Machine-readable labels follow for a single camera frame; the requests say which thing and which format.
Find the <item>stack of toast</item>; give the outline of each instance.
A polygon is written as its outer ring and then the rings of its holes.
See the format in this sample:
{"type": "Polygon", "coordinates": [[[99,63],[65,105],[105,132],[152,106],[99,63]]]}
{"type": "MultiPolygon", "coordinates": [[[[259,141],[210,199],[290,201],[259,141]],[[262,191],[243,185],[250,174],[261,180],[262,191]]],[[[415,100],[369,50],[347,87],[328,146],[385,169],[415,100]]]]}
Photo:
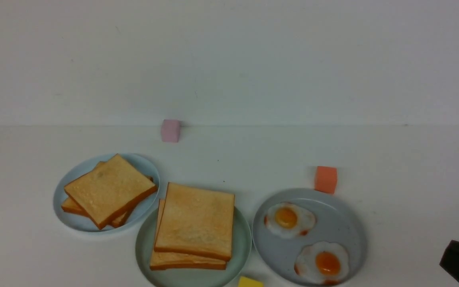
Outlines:
{"type": "Polygon", "coordinates": [[[103,229],[125,224],[139,202],[157,191],[157,185],[116,154],[64,189],[69,197],[61,204],[63,211],[86,216],[103,229]]]}
{"type": "Polygon", "coordinates": [[[169,182],[159,202],[150,269],[226,269],[234,207],[234,194],[169,182]]]}

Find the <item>foam block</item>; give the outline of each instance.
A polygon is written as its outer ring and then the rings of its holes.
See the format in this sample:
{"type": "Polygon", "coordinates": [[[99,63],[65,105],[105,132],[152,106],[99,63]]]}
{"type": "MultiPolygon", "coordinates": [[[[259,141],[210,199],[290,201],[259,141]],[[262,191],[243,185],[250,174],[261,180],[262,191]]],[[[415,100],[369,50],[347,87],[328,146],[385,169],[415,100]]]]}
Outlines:
{"type": "Polygon", "coordinates": [[[178,142],[180,140],[180,121],[164,120],[161,127],[163,142],[178,142]]]}
{"type": "Polygon", "coordinates": [[[238,287],[263,287],[263,283],[241,276],[238,281],[238,287]]]}
{"type": "Polygon", "coordinates": [[[317,167],[315,190],[326,194],[334,194],[337,185],[337,169],[335,167],[317,167]]]}

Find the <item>white wall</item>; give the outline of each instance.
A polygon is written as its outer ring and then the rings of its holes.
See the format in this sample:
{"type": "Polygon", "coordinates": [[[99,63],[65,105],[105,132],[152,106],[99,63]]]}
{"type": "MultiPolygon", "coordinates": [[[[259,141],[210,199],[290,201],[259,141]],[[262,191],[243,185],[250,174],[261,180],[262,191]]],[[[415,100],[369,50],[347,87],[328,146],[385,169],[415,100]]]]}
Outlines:
{"type": "Polygon", "coordinates": [[[459,124],[459,0],[0,0],[0,125],[459,124]]]}

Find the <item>fried egg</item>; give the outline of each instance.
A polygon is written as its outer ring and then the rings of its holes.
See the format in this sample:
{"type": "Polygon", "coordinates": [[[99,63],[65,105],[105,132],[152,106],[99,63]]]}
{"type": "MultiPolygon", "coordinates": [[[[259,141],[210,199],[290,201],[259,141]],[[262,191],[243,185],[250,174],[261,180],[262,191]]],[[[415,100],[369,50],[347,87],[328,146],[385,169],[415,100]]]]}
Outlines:
{"type": "Polygon", "coordinates": [[[339,284],[349,271],[348,252],[339,243],[320,241],[308,245],[295,260],[295,273],[314,284],[339,284]]]}
{"type": "Polygon", "coordinates": [[[315,224],[316,217],[311,211],[288,202],[271,206],[265,216],[266,228],[285,239],[304,236],[315,224]]]}

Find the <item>orange cube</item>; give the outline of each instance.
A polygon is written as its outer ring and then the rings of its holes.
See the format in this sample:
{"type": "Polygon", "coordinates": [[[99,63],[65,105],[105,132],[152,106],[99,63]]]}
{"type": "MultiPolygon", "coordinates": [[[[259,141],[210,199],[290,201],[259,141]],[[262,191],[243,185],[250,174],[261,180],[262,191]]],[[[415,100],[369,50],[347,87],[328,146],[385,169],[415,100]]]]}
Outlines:
{"type": "Polygon", "coordinates": [[[315,175],[315,190],[326,194],[334,194],[337,184],[337,169],[335,167],[317,167],[315,175]]]}

